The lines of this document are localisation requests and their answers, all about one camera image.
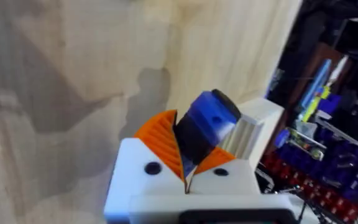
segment white base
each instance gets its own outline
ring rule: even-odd
[[[144,167],[158,162],[162,171],[148,175]],[[229,172],[217,176],[213,170],[197,174],[185,194],[184,183],[143,144],[124,139],[114,168],[104,216],[109,223],[177,223],[181,213],[192,209],[286,208],[287,195],[261,195],[248,161],[236,159],[219,166]]]

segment black ring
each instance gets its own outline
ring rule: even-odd
[[[145,167],[144,171],[148,175],[157,175],[161,172],[162,167],[158,162],[149,162]]]
[[[217,168],[214,170],[214,174],[221,176],[221,177],[225,177],[225,176],[229,175],[229,172],[223,168]]]

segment plywood panel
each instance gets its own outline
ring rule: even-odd
[[[0,0],[0,223],[102,223],[119,140],[262,96],[299,0]]]

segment black screw hole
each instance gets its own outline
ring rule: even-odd
[[[144,171],[148,175],[157,175],[161,172],[162,168],[158,162],[149,162],[145,167]]]
[[[212,122],[214,123],[220,123],[222,122],[222,118],[218,117],[218,116],[214,116],[212,117]]]
[[[229,175],[229,172],[227,170],[225,170],[225,169],[217,168],[217,169],[214,170],[214,174],[224,177],[224,176]]]

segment wood grain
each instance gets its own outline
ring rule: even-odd
[[[299,0],[0,0],[0,223],[103,223],[120,139],[262,96]]]

